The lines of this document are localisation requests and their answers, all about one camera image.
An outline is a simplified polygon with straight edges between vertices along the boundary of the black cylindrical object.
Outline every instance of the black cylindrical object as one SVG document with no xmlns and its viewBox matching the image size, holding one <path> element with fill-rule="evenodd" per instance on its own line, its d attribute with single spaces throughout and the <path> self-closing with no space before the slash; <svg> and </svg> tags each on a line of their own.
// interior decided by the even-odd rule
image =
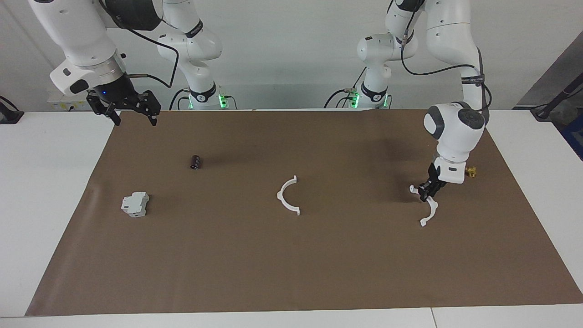
<svg viewBox="0 0 583 328">
<path fill-rule="evenodd" d="M 193 170 L 198 170 L 201 168 L 201 158 L 198 155 L 194 155 L 192 157 L 190 168 Z"/>
</svg>

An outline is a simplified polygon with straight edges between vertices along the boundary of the brown paper mat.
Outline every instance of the brown paper mat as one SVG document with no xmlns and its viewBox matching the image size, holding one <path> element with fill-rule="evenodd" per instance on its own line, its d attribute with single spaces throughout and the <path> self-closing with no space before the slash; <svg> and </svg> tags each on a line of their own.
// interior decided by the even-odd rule
<svg viewBox="0 0 583 328">
<path fill-rule="evenodd" d="M 123 113 L 26 314 L 582 303 L 489 134 L 421 228 L 423 114 Z"/>
</svg>

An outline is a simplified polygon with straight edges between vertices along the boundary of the white electrical module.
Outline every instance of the white electrical module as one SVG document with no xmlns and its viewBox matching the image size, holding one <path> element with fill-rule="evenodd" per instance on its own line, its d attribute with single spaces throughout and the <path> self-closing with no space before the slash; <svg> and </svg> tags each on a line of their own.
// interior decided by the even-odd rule
<svg viewBox="0 0 583 328">
<path fill-rule="evenodd" d="M 146 204 L 150 200 L 148 194 L 138 191 L 131 196 L 124 197 L 121 203 L 121 210 L 132 218 L 142 218 L 146 216 Z"/>
</svg>

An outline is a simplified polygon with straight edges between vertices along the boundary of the white robot link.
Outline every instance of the white robot link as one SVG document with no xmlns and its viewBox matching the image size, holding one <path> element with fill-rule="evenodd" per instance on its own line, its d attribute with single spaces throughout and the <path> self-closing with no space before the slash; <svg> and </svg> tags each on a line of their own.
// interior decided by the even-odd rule
<svg viewBox="0 0 583 328">
<path fill-rule="evenodd" d="M 155 29 L 163 20 L 158 16 L 152 0 L 28 2 L 49 36 L 65 53 L 65 61 L 51 73 L 53 83 L 63 94 L 73 96 L 88 92 L 87 101 L 93 111 L 109 117 L 116 125 L 121 122 L 116 109 L 137 111 L 146 115 L 152 125 L 156 125 L 160 103 L 151 91 L 136 92 L 130 80 L 151 76 L 126 74 L 122 58 L 106 34 L 108 23 L 111 23 L 111 27 L 117 25 L 135 34 L 136 30 Z M 185 32 L 160 38 L 161 44 L 174 47 L 176 53 L 160 46 L 159 52 L 164 58 L 173 61 L 179 54 L 178 67 L 187 77 L 191 95 L 200 104 L 193 106 L 194 109 L 226 107 L 224 99 L 219 99 L 219 88 L 212 80 L 209 68 L 200 62 L 217 58 L 221 54 L 220 41 L 213 33 L 202 28 L 191 0 L 164 0 L 163 12 L 170 26 Z M 171 87 L 172 81 L 169 84 L 162 83 Z"/>
<path fill-rule="evenodd" d="M 179 32 L 167 33 L 159 43 L 175 48 L 180 53 L 179 69 L 184 73 L 189 86 L 189 98 L 195 110 L 212 110 L 227 107 L 227 102 L 202 61 L 218 58 L 223 45 L 217 35 L 204 27 L 191 0 L 163 0 L 164 20 Z M 169 61 L 175 54 L 168 48 L 158 46 L 158 52 Z"/>
<path fill-rule="evenodd" d="M 429 179 L 419 186 L 422 201 L 434 197 L 447 183 L 461 184 L 466 161 L 482 137 L 489 120 L 482 56 L 470 30 L 469 0 L 393 0 L 385 20 L 387 34 L 359 42 L 358 54 L 366 63 L 364 82 L 358 88 L 359 107 L 381 107 L 386 99 L 391 69 L 388 61 L 412 57 L 419 41 L 413 27 L 420 12 L 427 12 L 427 49 L 437 59 L 461 72 L 463 101 L 429 108 L 424 126 L 437 141 L 437 153 L 429 167 Z M 417 74 L 429 75 L 442 70 Z"/>
</svg>

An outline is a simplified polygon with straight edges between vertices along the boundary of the white wall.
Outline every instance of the white wall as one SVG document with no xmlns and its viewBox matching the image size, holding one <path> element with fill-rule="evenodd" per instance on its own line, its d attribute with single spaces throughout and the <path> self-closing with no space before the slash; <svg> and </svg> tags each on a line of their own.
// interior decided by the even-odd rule
<svg viewBox="0 0 583 328">
<path fill-rule="evenodd" d="M 581 72 L 583 72 L 583 32 L 526 93 L 519 104 L 536 106 L 550 103 Z M 583 107 L 583 92 L 570 98 L 569 102 L 574 106 Z"/>
<path fill-rule="evenodd" d="M 217 82 L 237 98 L 241 108 L 321 107 L 333 91 L 352 86 L 363 67 L 356 56 L 356 44 L 368 34 L 385 31 L 388 2 L 196 0 L 205 26 L 214 30 L 224 44 L 223 56 L 209 65 Z M 36 44 L 48 62 L 54 66 L 62 61 L 62 53 L 35 20 L 26 1 L 0 3 L 10 9 L 27 32 L 29 43 Z M 495 109 L 510 109 L 517 104 L 583 29 L 580 0 L 474 0 L 472 6 L 473 35 L 483 54 Z M 0 92 L 23 103 L 25 109 L 38 110 L 39 103 L 46 99 L 46 86 L 41 84 L 46 82 L 48 64 L 23 56 L 30 49 L 15 44 L 6 30 L 19 28 L 5 16 L 0 16 Z M 169 30 L 161 26 L 147 35 L 155 38 Z M 410 68 L 420 72 L 444 67 L 427 53 L 423 19 L 417 30 L 422 46 L 409 60 Z M 168 80 L 172 64 L 158 56 L 154 45 L 123 30 L 110 30 L 109 34 L 120 52 L 128 54 L 128 72 L 148 72 Z M 30 68 L 14 70 L 25 66 Z M 457 72 L 416 77 L 408 75 L 398 62 L 390 66 L 394 76 L 390 89 L 395 96 L 393 108 L 426 108 L 461 98 Z M 13 91 L 14 87 L 7 86 L 6 74 L 17 75 L 18 83 L 28 88 Z M 174 93 L 154 81 L 139 80 L 136 86 L 139 90 L 152 89 L 166 105 Z M 178 74 L 174 90 L 183 86 L 186 81 Z"/>
</svg>

